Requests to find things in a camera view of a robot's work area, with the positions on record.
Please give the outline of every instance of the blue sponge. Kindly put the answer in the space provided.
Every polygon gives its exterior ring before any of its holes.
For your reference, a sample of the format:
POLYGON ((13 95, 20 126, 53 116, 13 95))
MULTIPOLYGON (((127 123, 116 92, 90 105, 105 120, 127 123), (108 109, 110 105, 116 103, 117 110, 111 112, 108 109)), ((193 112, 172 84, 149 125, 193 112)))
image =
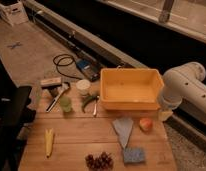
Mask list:
POLYGON ((142 148, 125 148, 123 150, 124 163, 140 163, 145 161, 145 153, 142 148))

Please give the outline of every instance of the grapes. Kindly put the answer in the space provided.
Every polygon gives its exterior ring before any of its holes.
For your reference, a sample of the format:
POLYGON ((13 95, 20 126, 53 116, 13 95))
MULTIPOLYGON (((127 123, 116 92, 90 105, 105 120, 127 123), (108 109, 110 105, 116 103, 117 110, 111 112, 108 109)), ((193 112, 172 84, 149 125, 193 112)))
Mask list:
POLYGON ((114 162, 111 158, 111 154, 102 152, 99 157, 93 157, 92 154, 88 154, 85 157, 86 165, 90 171, 104 171, 112 170, 114 162))

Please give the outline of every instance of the orange plastic bin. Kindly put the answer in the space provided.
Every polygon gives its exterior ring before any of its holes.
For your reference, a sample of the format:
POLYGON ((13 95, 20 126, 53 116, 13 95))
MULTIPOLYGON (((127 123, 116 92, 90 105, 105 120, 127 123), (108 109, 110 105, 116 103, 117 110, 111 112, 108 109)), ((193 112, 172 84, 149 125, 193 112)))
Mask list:
POLYGON ((108 110, 157 110, 157 96, 163 85, 157 69, 103 68, 101 104, 108 110))

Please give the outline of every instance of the green cup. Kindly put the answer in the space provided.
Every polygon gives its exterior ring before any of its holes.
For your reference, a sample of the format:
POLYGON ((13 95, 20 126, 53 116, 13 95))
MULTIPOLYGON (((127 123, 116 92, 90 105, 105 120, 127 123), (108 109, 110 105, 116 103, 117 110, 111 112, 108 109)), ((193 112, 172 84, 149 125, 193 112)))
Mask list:
POLYGON ((60 107, 64 112, 71 112, 72 105, 71 105, 71 99, 67 96, 62 96, 59 99, 60 107))

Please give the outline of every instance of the yellow banana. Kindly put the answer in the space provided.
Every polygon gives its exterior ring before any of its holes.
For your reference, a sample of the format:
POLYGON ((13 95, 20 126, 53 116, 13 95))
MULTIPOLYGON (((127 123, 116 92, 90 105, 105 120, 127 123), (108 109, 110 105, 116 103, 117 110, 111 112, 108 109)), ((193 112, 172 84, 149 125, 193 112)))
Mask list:
POLYGON ((45 131, 45 142, 46 142, 46 157, 50 157, 52 153, 52 147, 53 147, 53 141, 54 141, 54 130, 49 129, 45 131))

